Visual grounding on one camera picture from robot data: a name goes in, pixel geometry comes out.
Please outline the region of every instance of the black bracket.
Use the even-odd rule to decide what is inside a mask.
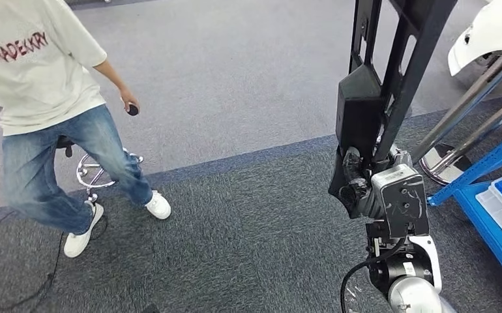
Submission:
[[[344,205],[357,202],[343,199],[348,188],[342,160],[350,147],[362,157],[361,171],[371,176],[391,166],[389,151],[405,119],[413,97],[426,71],[443,27],[456,0],[389,0],[399,21],[385,77],[381,82],[372,64],[381,11],[381,0],[356,0],[349,75],[338,86],[336,135],[337,161],[329,193]],[[410,37],[416,39],[406,70],[402,62]],[[362,40],[365,53],[361,57]],[[346,207],[351,218],[360,216]]]

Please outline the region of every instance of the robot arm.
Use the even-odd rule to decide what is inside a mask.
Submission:
[[[423,178],[394,140],[456,0],[390,1],[400,19],[383,82],[372,64],[381,0],[356,0],[349,75],[338,88],[339,145],[329,193],[350,218],[374,220],[366,224],[368,258],[342,284],[342,309],[347,313],[347,280],[367,266],[372,284],[395,312],[440,313],[445,312],[438,296],[441,275],[429,236]],[[416,45],[402,72],[411,36]]]

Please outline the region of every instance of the floor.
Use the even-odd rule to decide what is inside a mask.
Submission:
[[[346,75],[352,0],[87,0],[76,14],[139,98],[138,117],[96,75],[125,146],[147,173],[332,134],[336,86]],[[451,107],[482,71],[449,76],[447,52],[484,0],[458,2],[416,97],[413,115]],[[383,73],[396,14],[384,2],[374,64]],[[491,97],[502,96],[502,86]],[[67,191],[74,157],[57,156]],[[1,192],[0,207],[5,203]]]
[[[472,112],[446,142],[459,142],[499,105]],[[408,119],[398,145],[412,148],[443,114]],[[471,157],[501,137],[502,128]],[[10,217],[0,224],[0,305],[38,290],[57,260],[45,298],[12,313],[140,313],[150,305],[165,313],[340,312],[341,279],[366,257],[367,220],[350,220],[327,194],[335,147],[324,136],[151,174],[173,207],[165,221],[103,190],[107,223],[74,260],[57,254],[58,231]],[[426,181],[428,193],[438,188]],[[442,295],[460,313],[502,312],[502,267],[475,227],[452,200],[428,214]],[[347,285],[349,312],[389,313],[366,273]]]

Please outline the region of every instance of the wire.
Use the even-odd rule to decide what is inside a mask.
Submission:
[[[13,214],[14,212],[11,212],[7,215],[5,215],[3,218],[0,219],[0,224],[6,219],[8,218],[11,214]],[[98,234],[96,235],[94,238],[90,238],[90,240],[95,240],[95,239],[98,239],[99,237],[101,237],[101,235],[107,230],[107,226],[109,225],[109,221],[106,217],[106,215],[103,216],[104,220],[105,220],[105,226],[104,226],[104,229]],[[52,287],[52,284],[53,284],[53,280],[55,279],[55,274],[57,272],[57,265],[59,263],[59,257],[61,255],[61,247],[63,245],[63,232],[61,233],[61,237],[59,238],[59,246],[57,248],[57,255],[55,257],[55,265],[53,266],[53,272],[51,273],[48,273],[47,275],[47,278],[46,278],[46,281],[43,282],[40,287],[38,288],[38,290],[36,292],[34,292],[33,294],[29,295],[28,297],[22,299],[21,301],[18,301],[16,303],[13,303],[11,305],[0,305],[0,311],[9,311],[9,310],[12,310],[18,306],[21,306],[25,303],[27,303],[28,301],[31,301],[33,299],[36,299],[38,296],[40,296],[38,298],[38,301],[36,302],[36,305],[32,308],[32,310],[30,312],[35,312],[36,309],[38,308],[38,306],[40,305],[40,303],[44,300],[44,298],[48,295],[48,292],[49,290],[51,289]]]
[[[376,262],[379,262],[379,261],[383,261],[383,260],[386,260],[387,258],[389,258],[390,256],[392,256],[393,254],[395,254],[395,252],[397,252],[405,243],[405,240],[406,238],[401,238],[393,248],[391,248],[391,250],[387,251],[386,253],[380,255],[380,256],[377,256],[375,258],[371,258],[371,259],[367,259],[366,261],[362,262],[362,263],[359,263],[357,264],[356,266],[354,266],[352,269],[350,269],[347,274],[345,274],[345,277],[343,278],[343,282],[341,283],[341,289],[339,291],[339,297],[340,297],[340,304],[341,304],[341,311],[343,313],[347,313],[347,308],[345,306],[345,289],[347,287],[347,283],[349,282],[349,279],[351,278],[351,276],[353,274],[355,274],[356,271],[358,271],[359,269],[365,267],[365,266],[368,266],[370,264],[374,264]]]

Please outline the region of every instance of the dark gray carpet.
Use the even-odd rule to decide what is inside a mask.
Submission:
[[[496,108],[483,105],[446,142],[456,143]],[[412,148],[442,115],[407,120],[400,146]],[[473,158],[500,136],[502,130]],[[349,220],[327,194],[333,153],[334,139],[326,137],[150,175],[172,204],[167,221],[134,208],[114,188],[104,190],[106,231],[79,258],[60,255],[36,312],[139,313],[150,304],[159,312],[337,312],[340,281],[365,258],[366,238],[364,221]],[[437,188],[428,182],[429,192]],[[459,312],[502,312],[502,267],[475,228],[453,201],[430,213],[443,295]],[[0,303],[45,281],[59,238],[29,220],[2,224]],[[349,288],[352,312],[389,311],[365,272]]]

